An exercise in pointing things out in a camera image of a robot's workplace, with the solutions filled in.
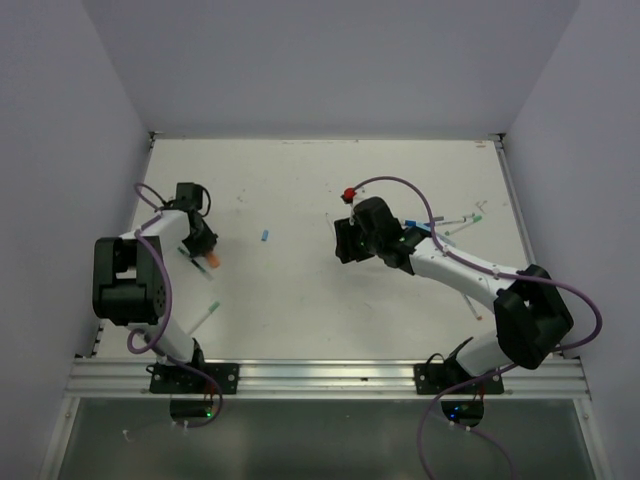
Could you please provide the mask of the orange pen cap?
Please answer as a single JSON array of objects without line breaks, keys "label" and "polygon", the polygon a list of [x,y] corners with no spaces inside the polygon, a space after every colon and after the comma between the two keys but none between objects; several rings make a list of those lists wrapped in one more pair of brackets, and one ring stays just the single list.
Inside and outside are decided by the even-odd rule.
[{"label": "orange pen cap", "polygon": [[205,258],[211,268],[216,269],[220,266],[220,260],[213,251],[208,252]]}]

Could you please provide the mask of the orange capped marker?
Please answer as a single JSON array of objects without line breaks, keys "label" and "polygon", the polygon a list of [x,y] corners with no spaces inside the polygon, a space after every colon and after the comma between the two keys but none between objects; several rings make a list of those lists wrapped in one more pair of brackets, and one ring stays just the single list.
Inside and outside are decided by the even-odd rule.
[{"label": "orange capped marker", "polygon": [[183,247],[178,247],[177,251],[180,253],[180,255],[182,257],[185,258],[185,260],[191,265],[193,266],[201,276],[203,276],[207,281],[212,282],[214,280],[214,277],[210,271],[210,269],[206,266],[203,265],[202,262],[200,262],[198,259],[192,257],[189,252],[183,248]]}]

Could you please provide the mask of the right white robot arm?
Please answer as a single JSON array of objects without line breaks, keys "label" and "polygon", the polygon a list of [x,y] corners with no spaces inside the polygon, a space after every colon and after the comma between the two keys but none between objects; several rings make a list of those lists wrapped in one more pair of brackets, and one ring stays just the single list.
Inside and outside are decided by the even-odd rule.
[{"label": "right white robot arm", "polygon": [[380,197],[357,203],[334,229],[342,263],[378,257],[390,268],[457,290],[493,313],[493,331],[463,341],[446,358],[445,379],[454,391],[468,392],[481,375],[510,364],[538,368],[574,325],[543,268],[517,270],[438,244],[429,228],[402,225]]}]

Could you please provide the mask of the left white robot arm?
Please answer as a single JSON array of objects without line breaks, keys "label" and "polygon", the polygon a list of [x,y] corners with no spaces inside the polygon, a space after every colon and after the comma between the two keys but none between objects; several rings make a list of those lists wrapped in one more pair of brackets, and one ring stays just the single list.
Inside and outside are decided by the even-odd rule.
[{"label": "left white robot arm", "polygon": [[143,194],[153,192],[151,187],[136,183],[134,190],[153,215],[127,233],[95,242],[92,307],[98,318],[128,331],[130,353],[152,352],[175,365],[175,384],[197,392],[207,383],[208,369],[198,342],[173,319],[173,288],[163,255],[181,247],[190,259],[219,266],[218,235],[206,223],[210,193],[200,184],[182,182],[172,199],[154,204]]}]

